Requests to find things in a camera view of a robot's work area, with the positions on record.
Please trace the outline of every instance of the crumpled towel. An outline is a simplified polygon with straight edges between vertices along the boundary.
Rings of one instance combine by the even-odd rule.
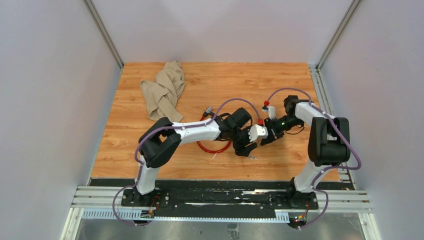
[[[148,118],[157,121],[168,117],[171,122],[183,119],[175,107],[186,86],[184,72],[178,61],[167,62],[156,74],[155,82],[142,80],[140,88],[146,102]]]

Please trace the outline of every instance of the black mounting plate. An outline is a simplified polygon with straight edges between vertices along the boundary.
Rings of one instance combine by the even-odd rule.
[[[296,198],[292,198],[291,201],[289,201],[289,195],[286,191],[270,191],[268,192],[268,200],[270,209],[306,210],[308,205],[310,210],[318,209],[317,195],[315,192],[297,192]]]
[[[152,207],[156,207],[160,202],[159,206],[161,208],[166,208],[169,206],[169,191],[165,190],[153,190],[152,192],[140,195],[138,192],[135,192],[134,189],[126,189],[123,191],[121,205],[123,207],[150,207],[152,206],[153,201],[155,201],[155,205]]]

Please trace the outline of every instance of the metal frame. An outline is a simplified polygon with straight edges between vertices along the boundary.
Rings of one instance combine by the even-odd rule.
[[[112,200],[121,187],[107,186],[79,186],[75,192],[66,224],[61,235],[62,240],[73,240],[77,236],[81,219],[114,219],[112,214]],[[284,191],[283,189],[255,189],[244,191],[245,194],[268,193]],[[327,190],[329,204],[327,213],[356,213],[361,221],[362,230],[367,240],[378,240],[380,234],[375,224],[374,215],[365,191],[360,190]],[[121,206],[123,194],[115,202],[118,214],[124,220],[142,220],[142,210],[149,207],[124,207]],[[319,213],[325,205],[326,197],[317,193],[319,209],[310,212]],[[303,213],[303,209],[275,210],[275,218],[200,218],[200,217],[157,217],[155,221],[180,221],[180,222],[229,222],[229,223],[277,223],[288,222],[289,214]]]
[[[341,20],[340,24],[338,25],[337,30],[335,31],[330,42],[328,43],[327,47],[325,48],[324,53],[322,54],[321,58],[319,59],[318,64],[316,65],[317,70],[320,70],[320,69],[323,68],[323,66],[326,63],[329,55],[331,54],[334,46],[336,45],[337,41],[339,40],[340,36],[342,35],[343,31],[345,30],[346,26],[348,25],[349,21],[351,20],[352,16],[354,15],[355,11],[357,10],[361,1],[362,0],[352,0],[349,8],[347,9],[346,14],[344,15],[343,19]]]
[[[124,68],[124,62],[122,61],[122,58],[120,57],[118,53],[118,50],[116,49],[114,43],[112,42],[112,39],[109,36],[109,33],[106,30],[105,25],[103,24],[102,19],[100,18],[99,13],[97,12],[92,0],[82,0],[82,1],[87,7],[87,10],[92,17],[93,22],[97,26],[98,31],[103,37],[104,43],[106,43],[107,47],[109,48],[109,51],[112,54],[113,59],[115,60],[118,67],[122,70]]]
[[[93,21],[95,22],[98,30],[100,31],[105,43],[107,44],[113,58],[116,61],[116,64],[122,69],[124,62],[118,54],[98,12],[95,9],[95,6],[92,0],[82,0],[89,13],[91,14]],[[323,108],[326,112],[333,114],[333,109],[329,96],[327,95],[327,88],[325,81],[321,75],[321,69],[326,63],[329,55],[331,54],[333,48],[344,32],[346,26],[351,20],[353,14],[357,10],[361,0],[352,0],[346,14],[341,20],[337,30],[332,36],[330,42],[328,43],[324,53],[322,54],[317,65],[309,65],[309,70],[311,78],[313,80],[314,88],[320,107]],[[339,171],[340,178],[342,182],[352,182],[355,186],[355,180],[346,170]],[[60,239],[63,240],[72,240],[75,239],[79,224],[81,219],[84,218],[103,218],[107,219],[111,217],[111,208],[112,200],[116,192],[120,187],[97,187],[97,186],[79,186],[76,190],[75,196],[73,198],[68,217],[63,228],[63,232]],[[256,189],[255,192],[271,192],[270,189]],[[368,201],[368,196],[365,191],[359,190],[327,190],[329,195],[329,205],[327,212],[329,213],[357,213],[361,221],[362,230],[364,236],[367,240],[380,240],[380,233],[374,219],[374,214],[371,209],[371,205]],[[322,206],[325,203],[325,196],[323,194],[317,193],[318,205],[320,206],[318,210],[311,210],[311,212],[320,212]],[[121,217],[124,219],[134,219],[138,215],[138,212],[145,209],[143,207],[123,207],[120,206],[122,200],[122,193],[116,200],[116,207],[119,208],[121,212]],[[266,222],[269,223],[284,223],[286,220],[286,214],[288,213],[297,213],[303,212],[304,210],[296,209],[283,209],[276,210],[276,218],[267,219]],[[189,217],[162,217],[156,219],[164,221],[228,221],[228,222],[260,222],[264,221],[263,219],[203,219],[203,218],[189,218]]]

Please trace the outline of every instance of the wire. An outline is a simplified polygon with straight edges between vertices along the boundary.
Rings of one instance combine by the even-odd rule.
[[[225,104],[229,103],[229,102],[232,102],[232,101],[242,101],[242,102],[245,102],[245,103],[249,104],[249,105],[253,108],[253,110],[255,111],[255,113],[256,113],[256,115],[257,115],[257,119],[258,119],[258,121],[259,121],[259,120],[261,120],[261,121],[262,121],[261,115],[259,115],[258,110],[256,109],[256,107],[255,107],[255,106],[254,106],[251,102],[249,102],[248,100],[243,99],[243,98],[235,97],[235,98],[228,99],[228,100],[226,100],[224,103],[222,103],[222,104],[221,104],[221,106],[219,106],[219,108],[216,110],[215,115],[213,115],[213,117],[210,119],[210,121],[208,121],[208,122],[207,122],[207,123],[205,123],[205,124],[206,124],[206,125],[208,125],[208,124],[212,123],[212,122],[215,120],[215,118],[218,116],[218,113],[221,111],[221,109],[223,108],[223,106],[224,106]],[[151,131],[149,134],[147,134],[147,135],[146,135],[146,136],[145,136],[145,137],[144,137],[144,138],[140,141],[140,143],[138,144],[137,148],[135,149],[135,153],[134,153],[134,159],[135,159],[135,161],[136,161],[137,163],[139,163],[139,168],[138,168],[137,178],[135,179],[135,181],[134,181],[134,184],[133,184],[133,185],[127,185],[127,186],[124,186],[123,188],[121,188],[121,189],[120,189],[120,190],[119,190],[119,191],[115,194],[115,197],[114,197],[114,198],[113,198],[113,200],[112,200],[112,211],[113,211],[113,215],[115,216],[115,218],[116,218],[118,221],[120,221],[121,223],[123,223],[123,224],[125,224],[125,225],[128,225],[128,226],[134,226],[134,227],[146,226],[147,224],[149,224],[149,223],[150,223],[150,222],[147,222],[147,223],[130,223],[130,222],[124,221],[124,220],[122,220],[122,219],[118,216],[118,213],[117,213],[117,211],[116,211],[116,209],[115,209],[115,203],[116,203],[116,200],[117,200],[117,198],[118,198],[119,194],[120,194],[123,190],[125,190],[125,189],[128,189],[128,188],[135,188],[135,187],[137,186],[137,184],[139,183],[140,178],[142,177],[142,169],[143,169],[144,162],[142,162],[141,160],[139,160],[138,153],[140,152],[140,149],[141,149],[142,145],[145,143],[145,141],[146,141],[147,139],[151,138],[152,136],[154,136],[156,133],[158,133],[158,132],[160,132],[160,131],[163,131],[163,130],[169,130],[169,129],[182,129],[182,128],[195,128],[195,127],[202,127],[202,126],[205,126],[205,124],[204,124],[204,123],[200,123],[200,124],[193,124],[193,125],[182,125],[182,126],[163,126],[163,127],[159,127],[159,128],[154,129],[153,131]]]
[[[302,214],[301,216],[303,218],[306,218],[306,216],[308,215],[308,212],[309,212],[309,202],[306,202],[306,212],[304,214]]]
[[[200,121],[203,121],[204,119],[205,119],[205,117],[204,116],[201,116]],[[219,149],[219,150],[209,150],[206,147],[204,147],[200,141],[197,141],[196,143],[197,143],[197,145],[199,146],[200,149],[202,149],[203,151],[205,151],[207,153],[210,153],[210,154],[219,154],[219,153],[222,153],[222,152],[224,152],[225,150],[227,150],[231,146],[231,140],[229,140],[226,143],[226,145],[223,148]]]
[[[150,214],[150,216],[151,216],[151,217],[153,216],[152,207],[153,207],[153,205],[155,204],[155,199],[159,199],[159,200],[158,200],[158,202],[157,202],[156,210],[158,210],[158,209],[159,209],[159,206],[161,205],[161,198],[160,198],[159,196],[154,196],[154,197],[151,199],[152,203],[151,203],[151,205],[150,205],[150,209],[149,209],[149,214]]]
[[[298,131],[298,132],[296,132],[296,133],[291,133],[291,132],[287,132],[287,131],[285,131],[285,133],[286,134],[290,134],[290,135],[298,135],[298,134],[300,134],[303,130],[305,129],[305,127],[302,127],[302,129],[300,130],[300,131]]]
[[[311,96],[307,93],[307,92],[305,92],[305,91],[303,91],[303,90],[301,90],[301,89],[298,89],[298,88],[295,88],[295,87],[283,87],[283,88],[280,88],[280,89],[277,89],[276,91],[274,91],[269,97],[268,97],[268,102],[271,100],[271,98],[276,94],[276,93],[278,93],[278,92],[280,92],[280,91],[283,91],[283,90],[295,90],[295,91],[298,91],[298,92],[301,92],[301,93],[303,93],[303,94],[305,94],[306,96],[307,96],[307,98],[308,98],[308,103],[309,103],[309,106],[311,106],[313,109],[315,109],[315,110],[317,110],[318,112],[320,112],[320,113],[322,113],[322,115],[324,115],[324,117],[326,117],[327,119],[328,119],[328,121],[330,122],[330,124],[331,124],[331,126],[332,126],[332,128],[334,129],[334,131],[337,133],[337,135],[340,137],[340,139],[341,139],[341,141],[346,145],[346,147],[349,149],[349,151],[353,154],[353,156],[355,157],[355,159],[356,159],[356,161],[357,161],[357,166],[355,166],[355,167],[350,167],[350,166],[329,166],[329,167],[326,167],[326,168],[324,168],[323,170],[321,170],[313,179],[312,179],[312,183],[311,183],[311,185],[312,185],[312,190],[314,190],[315,192],[319,192],[319,193],[323,193],[323,194],[325,194],[325,206],[324,206],[324,208],[322,209],[322,212],[314,219],[314,220],[312,220],[312,221],[310,221],[310,222],[308,222],[308,223],[306,223],[305,225],[303,225],[303,226],[301,226],[300,228],[301,229],[304,229],[304,228],[306,228],[306,227],[308,227],[308,226],[310,226],[310,225],[312,225],[313,223],[315,223],[317,220],[319,220],[323,215],[324,215],[324,213],[327,211],[327,208],[328,208],[328,206],[329,206],[329,195],[328,195],[328,193],[326,192],[326,191],[324,191],[324,190],[321,190],[321,189],[317,189],[316,188],[316,184],[318,184],[317,183],[317,180],[318,179],[320,179],[320,177],[325,173],[325,172],[327,172],[327,171],[329,171],[329,170],[331,170],[331,169],[346,169],[346,170],[358,170],[358,169],[360,169],[361,167],[362,167],[362,161],[361,161],[361,159],[360,159],[360,157],[359,157],[359,155],[357,154],[357,152],[354,150],[354,148],[351,146],[351,144],[349,143],[349,141],[345,138],[345,136],[343,136],[343,134],[340,132],[340,130],[337,128],[337,126],[336,126],[336,124],[334,123],[334,121],[333,121],[333,119],[331,118],[331,116],[330,115],[328,115],[326,112],[324,112],[323,110],[321,110],[319,107],[317,107],[315,104],[313,104],[313,102],[312,102],[312,98],[311,98]]]

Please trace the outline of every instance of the metal floor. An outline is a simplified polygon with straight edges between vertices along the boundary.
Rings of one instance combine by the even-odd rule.
[[[308,213],[311,221],[317,213]],[[327,213],[296,231],[285,223],[153,221],[132,227],[117,220],[82,219],[78,240],[364,240],[356,213]]]

